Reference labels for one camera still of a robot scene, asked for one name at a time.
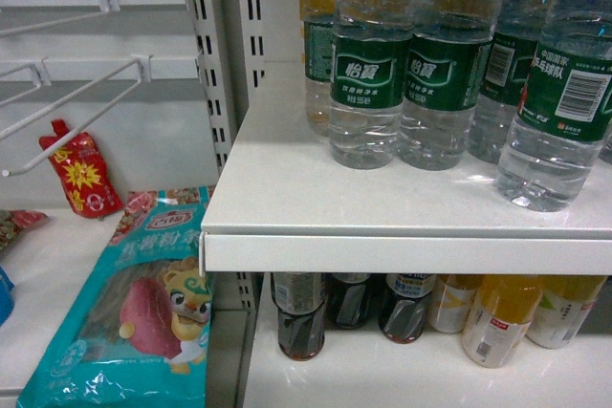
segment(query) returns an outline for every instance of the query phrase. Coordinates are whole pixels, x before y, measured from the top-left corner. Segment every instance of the red snack bag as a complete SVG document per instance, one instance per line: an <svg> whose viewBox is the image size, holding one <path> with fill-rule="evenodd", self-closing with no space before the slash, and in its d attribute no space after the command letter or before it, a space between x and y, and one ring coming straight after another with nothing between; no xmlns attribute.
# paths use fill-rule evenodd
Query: red snack bag
<svg viewBox="0 0 612 408"><path fill-rule="evenodd" d="M0 250L12 243L22 230L46 219L46 214L35 210L0 209Z"/></svg>
<svg viewBox="0 0 612 408"><path fill-rule="evenodd" d="M54 119L51 124L55 136L44 136L38 140L43 149L69 132L63 119ZM106 162L89 134L79 133L58 148L49 161L61 179L70 207L77 215L94 219L123 209L121 198L108 180Z"/></svg>

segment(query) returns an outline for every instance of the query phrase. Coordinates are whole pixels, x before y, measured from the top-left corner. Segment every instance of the clear plastic bottle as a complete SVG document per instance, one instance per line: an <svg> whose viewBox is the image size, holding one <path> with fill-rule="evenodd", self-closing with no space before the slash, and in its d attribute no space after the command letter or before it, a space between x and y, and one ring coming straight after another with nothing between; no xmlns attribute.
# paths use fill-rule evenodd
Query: clear plastic bottle
<svg viewBox="0 0 612 408"><path fill-rule="evenodd" d="M499 162L551 1L502 2L468 135L468 151L482 161Z"/></svg>
<svg viewBox="0 0 612 408"><path fill-rule="evenodd" d="M337 0L329 141L334 159L374 169L393 159L414 0Z"/></svg>
<svg viewBox="0 0 612 408"><path fill-rule="evenodd" d="M607 276L540 276L544 294L527 337L544 348L567 346L595 306Z"/></svg>
<svg viewBox="0 0 612 408"><path fill-rule="evenodd" d="M278 309L278 346L293 360L316 356L325 341L325 275L275 272L272 298Z"/></svg>
<svg viewBox="0 0 612 408"><path fill-rule="evenodd" d="M332 73L332 20L336 0L299 0L303 24L306 119L317 134L327 136Z"/></svg>
<svg viewBox="0 0 612 408"><path fill-rule="evenodd" d="M386 275L379 328L387 338L407 344L421 336L435 280L435 274Z"/></svg>
<svg viewBox="0 0 612 408"><path fill-rule="evenodd" d="M482 278L482 274L438 274L427 323L438 332L461 332Z"/></svg>
<svg viewBox="0 0 612 408"><path fill-rule="evenodd" d="M466 149L501 0L419 0L410 44L399 157L449 169Z"/></svg>
<svg viewBox="0 0 612 408"><path fill-rule="evenodd" d="M537 276L486 275L461 335L468 357L487 368L505 365L527 332L541 297Z"/></svg>
<svg viewBox="0 0 612 408"><path fill-rule="evenodd" d="M612 0L554 0L497 166L509 201L558 211L580 193L612 110Z"/></svg>
<svg viewBox="0 0 612 408"><path fill-rule="evenodd" d="M363 272L327 275L327 317L341 329L356 329L370 313L373 278Z"/></svg>

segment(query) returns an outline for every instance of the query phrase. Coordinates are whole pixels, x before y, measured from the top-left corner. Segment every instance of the packaged food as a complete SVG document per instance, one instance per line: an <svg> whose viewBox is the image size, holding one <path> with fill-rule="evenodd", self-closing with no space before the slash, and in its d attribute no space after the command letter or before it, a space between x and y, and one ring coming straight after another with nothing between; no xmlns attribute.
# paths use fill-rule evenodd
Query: packaged food
<svg viewBox="0 0 612 408"><path fill-rule="evenodd" d="M43 149L51 147L68 134L63 119L51 122L55 136L38 140ZM106 161L87 133L79 133L49 157L61 180L66 199L73 211L82 217L96 219L123 209L123 202L108 178Z"/></svg>
<svg viewBox="0 0 612 408"><path fill-rule="evenodd" d="M46 214L35 210L0 209L0 250L13 243L22 230L46 219Z"/></svg>
<svg viewBox="0 0 612 408"><path fill-rule="evenodd" d="M132 193L17 400L20 408L205 406L212 278L198 240L209 190Z"/></svg>

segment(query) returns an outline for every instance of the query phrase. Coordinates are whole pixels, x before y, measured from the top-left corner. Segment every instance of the white shelf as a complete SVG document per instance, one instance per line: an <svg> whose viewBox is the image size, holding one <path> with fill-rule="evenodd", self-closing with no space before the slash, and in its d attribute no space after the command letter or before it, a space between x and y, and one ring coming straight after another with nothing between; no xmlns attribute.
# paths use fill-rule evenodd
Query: white shelf
<svg viewBox="0 0 612 408"><path fill-rule="evenodd" d="M598 311L610 311L611 293L607 289L607 297L587 320L597 319ZM417 341L401 345L384 337L376 319L371 318L363 329L327 330L320 354L295 362L278 348L276 309L267 279L244 407L352 408L413 403L420 408L607 408L612 396L612 324L606 322L607 328L598 328L598 333L584 333L594 329L585 323L572 343L559 350L540 348L525 338L510 363L491 370L468 359L459 334L426 328Z"/></svg>
<svg viewBox="0 0 612 408"><path fill-rule="evenodd" d="M49 221L0 252L0 266L15 284L14 311L0 326L0 408L15 406L121 217L118 212L98 221L68 209L44 212ZM245 311L215 312L208 348L209 406L230 408L239 397L247 316Z"/></svg>
<svg viewBox="0 0 612 408"><path fill-rule="evenodd" d="M353 170L307 126L299 63L266 71L202 228L209 270L612 273L612 166L568 209L506 202L495 168Z"/></svg>

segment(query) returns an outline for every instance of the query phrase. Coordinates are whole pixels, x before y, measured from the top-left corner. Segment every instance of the teal snack package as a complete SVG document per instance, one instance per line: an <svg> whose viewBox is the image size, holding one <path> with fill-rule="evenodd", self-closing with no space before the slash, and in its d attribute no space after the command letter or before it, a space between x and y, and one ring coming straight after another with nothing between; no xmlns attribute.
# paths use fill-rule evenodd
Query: teal snack package
<svg viewBox="0 0 612 408"><path fill-rule="evenodd" d="M213 280L198 240L211 189L130 194L18 408L206 406Z"/></svg>

